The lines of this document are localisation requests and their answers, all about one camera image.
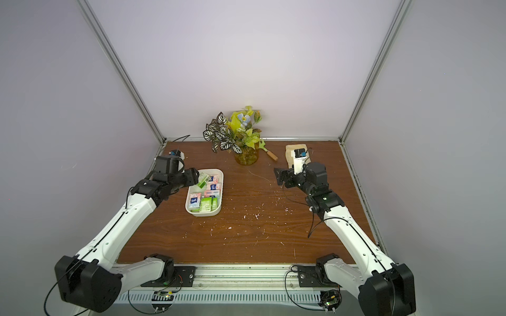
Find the white plastic storage box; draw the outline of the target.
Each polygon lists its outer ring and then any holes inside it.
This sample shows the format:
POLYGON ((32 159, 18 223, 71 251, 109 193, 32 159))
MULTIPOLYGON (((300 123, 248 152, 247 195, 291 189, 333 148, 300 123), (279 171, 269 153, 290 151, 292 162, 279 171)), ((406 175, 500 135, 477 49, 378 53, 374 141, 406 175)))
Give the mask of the white plastic storage box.
POLYGON ((219 169, 200 169, 197 184, 188 189, 185 209, 195 217, 212 217, 221 211, 224 173, 219 169))

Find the blue pink Tempo pack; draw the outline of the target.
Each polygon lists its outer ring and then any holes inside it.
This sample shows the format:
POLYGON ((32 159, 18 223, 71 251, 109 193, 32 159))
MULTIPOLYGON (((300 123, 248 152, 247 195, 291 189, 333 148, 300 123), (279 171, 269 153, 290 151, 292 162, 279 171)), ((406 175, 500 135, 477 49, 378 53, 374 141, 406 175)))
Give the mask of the blue pink Tempo pack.
POLYGON ((191 193, 188 196, 188 210, 190 212, 199 211, 201 204, 202 194, 200 192, 191 193))

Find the pink Tempo tissue pack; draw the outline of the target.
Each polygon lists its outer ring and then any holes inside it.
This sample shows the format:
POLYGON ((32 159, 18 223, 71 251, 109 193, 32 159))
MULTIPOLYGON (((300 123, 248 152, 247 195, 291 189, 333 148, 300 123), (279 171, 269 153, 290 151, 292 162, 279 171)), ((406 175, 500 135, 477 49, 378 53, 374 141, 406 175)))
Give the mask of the pink Tempo tissue pack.
POLYGON ((220 183, 220 176, 219 175, 213 175, 208 181, 209 184, 219 184, 220 183))

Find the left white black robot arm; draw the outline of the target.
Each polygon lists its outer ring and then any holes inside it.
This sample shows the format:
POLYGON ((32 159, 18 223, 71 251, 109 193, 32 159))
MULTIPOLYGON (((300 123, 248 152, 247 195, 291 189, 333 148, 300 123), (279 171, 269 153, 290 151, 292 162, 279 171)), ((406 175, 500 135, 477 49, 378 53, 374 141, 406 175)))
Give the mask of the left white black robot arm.
POLYGON ((184 153, 175 150, 155 158, 155 167, 127 193, 125 204, 107 225, 74 256, 55 265, 64 302, 104 312, 124 292, 144 283, 170 285, 176 280, 173 258, 154 254, 122 268, 114 268, 121 251, 137 228, 163 201, 180 189, 195 185, 199 172, 187 169, 184 153))

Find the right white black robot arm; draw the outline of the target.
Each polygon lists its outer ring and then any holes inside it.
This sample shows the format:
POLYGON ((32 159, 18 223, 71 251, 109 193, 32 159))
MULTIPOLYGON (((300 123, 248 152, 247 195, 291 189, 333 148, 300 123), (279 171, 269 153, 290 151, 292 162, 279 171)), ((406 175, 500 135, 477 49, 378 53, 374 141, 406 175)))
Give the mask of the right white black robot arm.
POLYGON ((278 185, 297 187, 306 194, 311 212, 340 239, 356 267, 332 254, 320 259, 323 277, 352 294, 365 315, 411 315, 416 311, 415 278, 406 264, 397 264, 353 219, 345 202, 329 187, 321 163, 304 165, 301 172, 276 168, 278 185))

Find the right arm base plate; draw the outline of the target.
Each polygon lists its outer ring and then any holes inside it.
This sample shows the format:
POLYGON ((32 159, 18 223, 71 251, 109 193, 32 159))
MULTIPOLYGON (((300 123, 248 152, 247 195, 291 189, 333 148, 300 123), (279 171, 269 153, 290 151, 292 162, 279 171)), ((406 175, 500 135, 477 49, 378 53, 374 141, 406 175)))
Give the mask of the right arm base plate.
POLYGON ((331 284, 325 283, 323 279, 318 276, 314 265, 294 265, 292 270, 296 272, 301 288, 323 288, 331 286, 331 284))

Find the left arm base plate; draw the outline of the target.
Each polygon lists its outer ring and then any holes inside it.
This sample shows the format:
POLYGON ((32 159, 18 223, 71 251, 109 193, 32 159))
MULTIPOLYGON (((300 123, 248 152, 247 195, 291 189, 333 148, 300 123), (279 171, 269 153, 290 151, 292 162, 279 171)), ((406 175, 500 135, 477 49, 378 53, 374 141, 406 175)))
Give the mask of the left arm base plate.
POLYGON ((173 272, 162 275, 159 279, 151 280, 141 284, 141 287, 176 287, 176 288, 190 288, 193 286, 194 277, 196 274, 196 266, 183 265, 175 266, 173 272))

